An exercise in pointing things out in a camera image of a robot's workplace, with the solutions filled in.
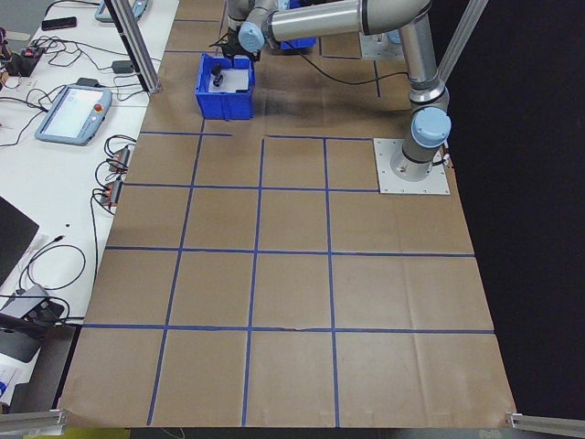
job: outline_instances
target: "cardboard sheet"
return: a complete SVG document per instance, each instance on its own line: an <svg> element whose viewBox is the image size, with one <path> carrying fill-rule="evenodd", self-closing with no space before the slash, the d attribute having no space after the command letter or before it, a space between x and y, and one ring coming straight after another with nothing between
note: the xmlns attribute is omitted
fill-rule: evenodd
<svg viewBox="0 0 585 439"><path fill-rule="evenodd" d="M266 53L254 119L204 121L185 50L225 32L218 5L179 6L191 21L169 38L65 385L71 424L502 426L514 401L453 170L449 197L378 193L372 138L404 133L406 79L349 87ZM349 40L311 57L345 80L404 69Z"/></svg>

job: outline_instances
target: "blue plastic bin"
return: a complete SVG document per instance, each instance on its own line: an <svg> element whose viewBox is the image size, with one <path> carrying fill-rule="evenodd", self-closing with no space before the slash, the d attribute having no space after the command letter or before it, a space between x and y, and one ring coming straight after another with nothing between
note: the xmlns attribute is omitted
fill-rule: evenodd
<svg viewBox="0 0 585 439"><path fill-rule="evenodd" d="M317 38L299 38L291 41L283 41L281 43L281 50L293 50L294 48L311 48L317 44Z"/></svg>
<svg viewBox="0 0 585 439"><path fill-rule="evenodd" d="M210 57L207 53L201 55L201 64L197 75L195 97L206 119L241 120L254 117L252 91L256 78L252 63L248 58L234 59L233 69L248 71L248 89L235 93L210 93L211 70L219 64L222 69L232 69L231 61L225 58Z"/></svg>

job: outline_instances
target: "metal mounting plate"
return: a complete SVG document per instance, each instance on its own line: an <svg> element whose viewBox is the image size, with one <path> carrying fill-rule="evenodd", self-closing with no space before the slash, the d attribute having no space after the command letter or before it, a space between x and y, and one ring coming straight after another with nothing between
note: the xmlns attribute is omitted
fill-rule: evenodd
<svg viewBox="0 0 585 439"><path fill-rule="evenodd" d="M403 139L374 139L380 194L450 195L443 166L434 166L424 180L417 182L403 180L394 174L390 169L390 158L394 151L402 147L403 142ZM437 153L434 161L439 160L441 160L441 154Z"/></svg>
<svg viewBox="0 0 585 439"><path fill-rule="evenodd" d="M359 34L359 45L363 59L394 59L404 60L402 45L395 44L386 34L362 35Z"/></svg>

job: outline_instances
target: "white table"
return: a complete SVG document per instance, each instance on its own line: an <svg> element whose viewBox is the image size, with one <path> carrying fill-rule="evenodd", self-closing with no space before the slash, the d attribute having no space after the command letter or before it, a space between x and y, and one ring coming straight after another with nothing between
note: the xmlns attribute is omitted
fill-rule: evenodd
<svg viewBox="0 0 585 439"><path fill-rule="evenodd" d="M164 55L177 6L178 0L151 0L139 21L139 28L153 59L162 59ZM78 26L53 32L39 30L34 37L57 36L125 52L114 25L98 22L93 17L94 12L95 7L78 7L67 3L55 5L47 18L76 16ZM101 67L111 65L116 59L128 59L91 48L84 50L87 50ZM44 56L35 68L33 76L22 78L15 90L2 89L0 96L24 99L32 88L50 91L59 85L73 83L79 77L98 79L100 83L106 85L113 84L113 77L116 76L111 71L97 71L84 57L70 67L50 66L48 59L48 56ZM158 70L160 62L155 61L154 66ZM9 85L14 86L16 83L16 79L12 79ZM140 89L128 87L121 90L127 95ZM140 93L123 102L114 99L105 121L86 146L53 144L35 139L34 132L44 117L41 114L23 133L18 145L0 147L0 196L38 223L40 234L46 235L49 240L65 235L60 243L76 245L85 253L87 266L81 278L73 285L54 292L54 295L70 303L71 316L84 316L91 296L95 246L90 215L90 194L91 190L98 186L94 179L94 170L107 158L103 144L114 134L137 138L147 104L146 93ZM37 110L27 108L21 103L0 102L0 123L3 125L0 128L0 144L16 140L19 131L36 113ZM126 143L112 141L112 149L121 148ZM107 166L103 166L100 172L101 181L108 174ZM112 226L112 217L99 206L95 206L95 216L101 257ZM78 253L72 249L58 249L47 253L42 260L39 259L34 273L40 283L59 286L75 277L80 267L81 258ZM12 294L15 291L18 275L19 270L16 268L0 287L0 294ZM0 305L5 300L0 298ZM0 362L22 370L17 382L29 380L35 361L36 358L24 364L0 354Z"/></svg>

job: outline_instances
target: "blue tape grid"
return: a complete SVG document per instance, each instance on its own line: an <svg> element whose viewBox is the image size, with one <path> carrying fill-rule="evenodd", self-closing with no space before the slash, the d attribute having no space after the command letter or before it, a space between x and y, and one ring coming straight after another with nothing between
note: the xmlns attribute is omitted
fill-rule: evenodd
<svg viewBox="0 0 585 439"><path fill-rule="evenodd" d="M205 130L205 119L201 122L201 132L203 132L204 130ZM191 175L191 184L192 185L195 184L195 177L197 175L197 165L199 164L199 153L201 151L202 141L203 141L203 136L200 135L198 138L198 141L197 141L197 154L196 154L195 163L193 164L193 173ZM148 409L148 419L146 421L147 425L151 425L152 421L153 421L154 407L156 405L156 394L158 392L158 384L159 384L159 381L161 378L161 369L163 367L163 357L165 355L166 335L168 334L167 326L171 320L171 311L173 309L173 298L175 296L176 280L177 280L178 273L179 273L179 267L181 265L181 258L183 256L182 248L183 248L183 245L185 243L186 228L187 228L187 224L188 224L188 220L189 220L189 212L191 210L191 201L193 199L194 190L195 190L194 187L189 189L189 197L188 197L187 203L186 203L185 217L183 218L183 229L181 230L181 241L179 243L179 248L177 249L175 272L173 273L173 282L171 284L171 293L169 295L168 304L166 307L166 317L165 317L165 326L166 327L163 329L163 337L161 339L161 347L160 347L160 351L158 354L158 362L156 365L156 375L154 376L153 393L152 393L151 400L150 400L150 407Z"/></svg>
<svg viewBox="0 0 585 439"><path fill-rule="evenodd" d="M441 258L474 258L472 253L404 253L404 252L335 252L332 244L331 233L331 208L330 208L330 193L331 192L375 192L377 189L357 189L357 188L331 188L329 187L329 169L328 169L328 155L327 155L327 140L359 140L369 141L371 139L360 137L322 137L322 136L285 136L285 135L267 135L265 138L298 138L298 139L319 139L323 142L324 155L324 187L265 187L263 183L263 168L265 157L265 138L261 144L261 158L260 158L260 175L258 186L210 186L197 185L197 166L200 157L202 142L205 136L213 135L229 135L229 134L206 134L205 120L201 124L201 131L197 133L178 133L179 135L192 135L198 137L197 139L197 155L193 166L190 184L188 185L167 185L167 184L151 184L151 183L128 183L127 186L136 187L181 187L189 189L189 197L186 205L186 212L184 216L183 229L181 231L181 239L178 247L147 247L147 246L107 246L109 251L145 251L145 252L177 252L175 271L173 275L173 282L171 292L167 303L167 311L165 316L165 323L163 325L125 325L125 324L86 324L85 327L91 328L116 328L116 329L156 329L162 330L163 336L159 350L156 375L154 379L154 386L149 407L147 425L151 425L154 417L154 408L156 405L156 397L158 386L160 382L161 371L163 367L163 358L165 355L166 338L169 330L175 331L239 331L246 332L246 358L245 358L245 372L244 372L244 389L242 397L242 412L241 425L246 426L248 416L248 399L250 388L250 368L251 368L251 349L253 342L253 334L255 332L308 332L308 333L330 333L332 342L332 372L334 382L334 408L335 408L335 426L341 426L341 413L339 404L339 382L337 373L337 345L336 335L339 333L368 333L368 334L486 334L493 335L493 330L487 329L410 329L410 328L359 328L359 327L337 327L335 324L335 286L334 286L334 256L368 256L368 257L441 257ZM143 132L143 134L170 134L159 132ZM188 218L191 210L191 203L194 197L195 189L211 188L211 189L230 189L230 190L258 190L257 213L256 213L256 229L253 249L212 249L212 248L188 248L185 247L186 228ZM259 248L260 234L261 234L261 200L263 191L273 190L292 190L292 191L319 191L324 192L325 196L325 215L326 215L326 233L327 233L327 250L325 252L319 251L284 251L284 250L261 250ZM252 274L250 284L250 307L248 314L248 324L245 327L216 327L216 326L190 326L190 325L171 325L170 317L175 296L175 289L177 283L178 272L182 255L184 252L225 252L225 253L247 253L253 255ZM260 254L305 254L305 255L322 255L327 256L328 263L328 277L329 277L329 301L331 313L330 327L309 327L303 329L294 329L287 327L256 327L253 325L254 313L254 295L256 287L256 271L258 264L258 255Z"/></svg>
<svg viewBox="0 0 585 439"><path fill-rule="evenodd" d="M248 417L248 389L250 387L250 356L252 349L252 328L254 318L254 293L256 289L256 268L258 266L258 247L260 242L260 223L262 210L262 178L264 173L264 140L262 139L260 156L260 177L258 179L258 207L256 210L256 237L254 238L254 257L252 261L252 276L250 286L250 309L248 311L248 338L246 341L246 369L244 372L244 396L241 406L241 426L246 426Z"/></svg>
<svg viewBox="0 0 585 439"><path fill-rule="evenodd" d="M329 305L331 307L331 344L333 359L333 395L335 405L335 427L340 427L339 383L337 380L337 339L335 336L335 297L333 285L333 248L331 244L331 208L329 205L329 171L327 166L327 141L323 140L323 163L325 168L325 215L327 221L327 265L329 270Z"/></svg>

